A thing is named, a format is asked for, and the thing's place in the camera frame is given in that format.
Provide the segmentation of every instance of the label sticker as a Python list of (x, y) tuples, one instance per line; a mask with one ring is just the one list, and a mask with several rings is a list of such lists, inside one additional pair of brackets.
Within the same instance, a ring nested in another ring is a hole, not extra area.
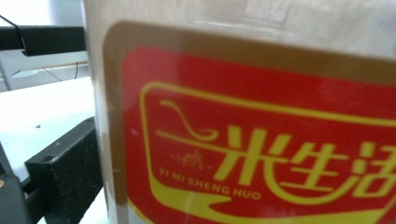
[(395, 88), (142, 48), (122, 95), (128, 196), (153, 222), (394, 219)]

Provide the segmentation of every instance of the black plastic part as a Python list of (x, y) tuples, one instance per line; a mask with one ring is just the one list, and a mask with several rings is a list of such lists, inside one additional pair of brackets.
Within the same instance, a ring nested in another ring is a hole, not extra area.
[(67, 53), (86, 49), (82, 27), (22, 26), (20, 29), (22, 36), (29, 36), (29, 38), (24, 38), (26, 56)]
[(31, 224), (20, 180), (14, 175), (0, 175), (0, 223)]
[(3, 150), (3, 146), (0, 143), (0, 175), (9, 174), (13, 175), (12, 168), (9, 165), (6, 152)]
[(102, 187), (93, 119), (82, 121), (25, 164), (41, 189), (47, 223), (78, 223)]
[(36, 189), (33, 186), (30, 177), (23, 180), (21, 185), (25, 195), (27, 195), (25, 201), (29, 210), (30, 218), (33, 223), (37, 223), (46, 214), (41, 189)]

